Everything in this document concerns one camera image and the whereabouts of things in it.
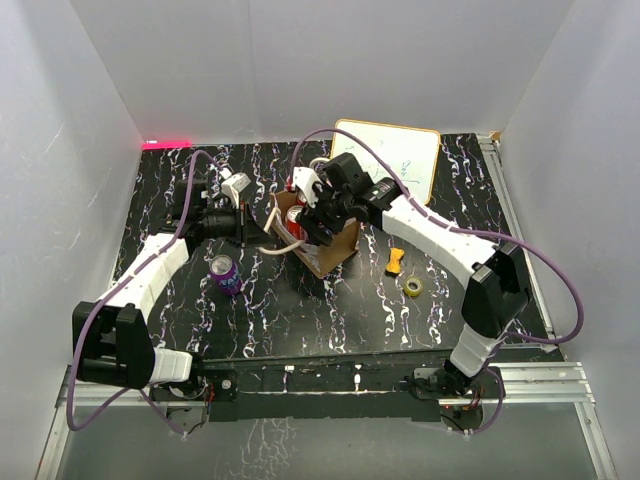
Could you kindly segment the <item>red cola can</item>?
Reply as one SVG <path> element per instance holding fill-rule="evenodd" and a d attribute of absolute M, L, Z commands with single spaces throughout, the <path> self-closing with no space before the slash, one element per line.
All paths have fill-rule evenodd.
<path fill-rule="evenodd" d="M 302 213 L 303 207 L 301 205 L 291 206 L 285 215 L 285 230 L 286 239 L 290 242 L 307 242 L 309 239 L 308 233 L 302 227 L 298 220 L 298 216 Z"/>
<path fill-rule="evenodd" d="M 296 191 L 296 204 L 301 206 L 307 204 L 306 196 L 304 195 L 304 192 L 302 190 Z"/>

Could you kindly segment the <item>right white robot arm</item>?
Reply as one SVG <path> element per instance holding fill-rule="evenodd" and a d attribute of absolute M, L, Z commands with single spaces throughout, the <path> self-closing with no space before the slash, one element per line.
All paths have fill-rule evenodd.
<path fill-rule="evenodd" d="M 296 167 L 291 185 L 304 197 L 296 217 L 309 238 L 329 245 L 356 220 L 398 237 L 448 270 L 464 288 L 464 327 L 443 367 L 447 388 L 466 397 L 482 382 L 480 371 L 532 292 L 523 250 L 465 234 L 417 203 L 396 175 L 374 181 L 350 153 L 319 170 Z"/>

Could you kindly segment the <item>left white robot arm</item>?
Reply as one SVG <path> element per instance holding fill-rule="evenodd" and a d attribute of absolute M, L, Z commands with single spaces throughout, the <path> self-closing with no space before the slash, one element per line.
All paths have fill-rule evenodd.
<path fill-rule="evenodd" d="M 207 376 L 192 365 L 192 354 L 154 346 L 147 323 L 167 284 L 205 241 L 222 239 L 237 248 L 269 241 L 242 198 L 249 177 L 225 170 L 222 178 L 215 196 L 203 180 L 179 182 L 174 204 L 122 277 L 98 300 L 75 307 L 77 379 L 128 389 L 171 383 L 186 399 L 204 392 Z"/>

